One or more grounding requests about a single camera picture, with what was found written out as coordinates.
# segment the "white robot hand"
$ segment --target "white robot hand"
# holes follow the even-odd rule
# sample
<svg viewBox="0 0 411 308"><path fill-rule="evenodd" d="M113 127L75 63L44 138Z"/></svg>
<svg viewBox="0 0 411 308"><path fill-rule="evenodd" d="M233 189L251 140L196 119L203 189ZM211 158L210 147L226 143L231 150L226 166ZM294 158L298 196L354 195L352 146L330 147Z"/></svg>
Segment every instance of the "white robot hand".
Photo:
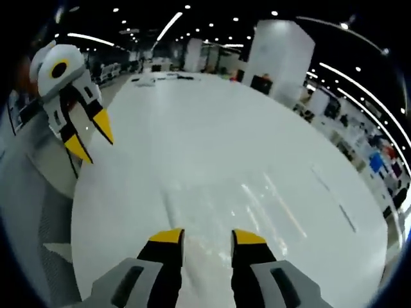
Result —
<svg viewBox="0 0 411 308"><path fill-rule="evenodd" d="M67 106L78 101L97 130L111 143L107 111L101 105L101 92L91 81L84 58L74 45L56 45L54 41L40 49L30 66L31 81L37 80L43 108L51 130L60 136L65 147L87 162L92 158L72 124Z"/></svg>

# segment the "blue object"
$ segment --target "blue object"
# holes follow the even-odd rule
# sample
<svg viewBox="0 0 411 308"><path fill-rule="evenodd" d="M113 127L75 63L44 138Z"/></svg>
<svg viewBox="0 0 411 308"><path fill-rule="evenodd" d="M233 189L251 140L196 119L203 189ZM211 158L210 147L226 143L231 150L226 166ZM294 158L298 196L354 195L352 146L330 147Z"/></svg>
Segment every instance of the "blue object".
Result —
<svg viewBox="0 0 411 308"><path fill-rule="evenodd" d="M375 173L377 173L383 165L384 161L378 152L375 152L370 156L370 167Z"/></svg>

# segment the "column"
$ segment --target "column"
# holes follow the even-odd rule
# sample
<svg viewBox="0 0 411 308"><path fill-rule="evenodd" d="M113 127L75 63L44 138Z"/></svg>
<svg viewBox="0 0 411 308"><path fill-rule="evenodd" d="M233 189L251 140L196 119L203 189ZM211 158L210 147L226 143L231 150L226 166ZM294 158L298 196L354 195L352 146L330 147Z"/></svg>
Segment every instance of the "column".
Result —
<svg viewBox="0 0 411 308"><path fill-rule="evenodd" d="M195 73L198 71L198 63L200 61L202 40L192 38L187 45L186 61L184 62L184 70L186 72Z"/></svg>
<svg viewBox="0 0 411 308"><path fill-rule="evenodd" d="M315 43L292 21L259 21L243 83L268 74L273 81L269 96L298 100L301 96Z"/></svg>

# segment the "white panel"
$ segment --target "white panel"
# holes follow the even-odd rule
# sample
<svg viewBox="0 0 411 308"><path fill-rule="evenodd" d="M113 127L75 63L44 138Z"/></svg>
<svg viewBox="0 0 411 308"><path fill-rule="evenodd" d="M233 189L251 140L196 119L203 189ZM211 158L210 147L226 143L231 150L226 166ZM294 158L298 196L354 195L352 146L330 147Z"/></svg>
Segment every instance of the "white panel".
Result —
<svg viewBox="0 0 411 308"><path fill-rule="evenodd" d="M308 103L308 108L311 112L313 112L316 116L321 115L324 113L327 105L329 102L328 94L322 92L321 90L314 91L311 99Z"/></svg>
<svg viewBox="0 0 411 308"><path fill-rule="evenodd" d="M130 52L128 56L128 61L136 61L137 60L137 51Z"/></svg>
<svg viewBox="0 0 411 308"><path fill-rule="evenodd" d="M214 45L211 49L210 49L210 54L208 57L208 63L207 66L215 68L217 65L217 61L218 61L218 51L219 51L219 47Z"/></svg>
<svg viewBox="0 0 411 308"><path fill-rule="evenodd" d="M200 61L202 41L197 38L192 38L187 45L186 61L184 62L184 70L187 72L197 72Z"/></svg>
<svg viewBox="0 0 411 308"><path fill-rule="evenodd" d="M237 53L232 53L229 56L221 56L219 66L225 67L228 73L236 71L238 69L238 58L240 57Z"/></svg>

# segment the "black object on table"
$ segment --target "black object on table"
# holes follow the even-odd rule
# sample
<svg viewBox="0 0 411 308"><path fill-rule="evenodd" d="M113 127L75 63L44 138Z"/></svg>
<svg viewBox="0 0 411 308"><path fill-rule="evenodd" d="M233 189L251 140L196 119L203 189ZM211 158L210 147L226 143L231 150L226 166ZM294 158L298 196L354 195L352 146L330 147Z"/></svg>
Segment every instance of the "black object on table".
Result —
<svg viewBox="0 0 411 308"><path fill-rule="evenodd" d="M254 76L251 81L251 87L263 94L268 95L270 93L272 81L264 79L260 76Z"/></svg>
<svg viewBox="0 0 411 308"><path fill-rule="evenodd" d="M237 71L237 81L242 82L244 78L244 71L242 69L239 69Z"/></svg>
<svg viewBox="0 0 411 308"><path fill-rule="evenodd" d="M177 75L177 79L194 80L193 77L190 77L190 76L181 76L181 75Z"/></svg>
<svg viewBox="0 0 411 308"><path fill-rule="evenodd" d="M159 64L153 65L152 72L161 72L161 65Z"/></svg>

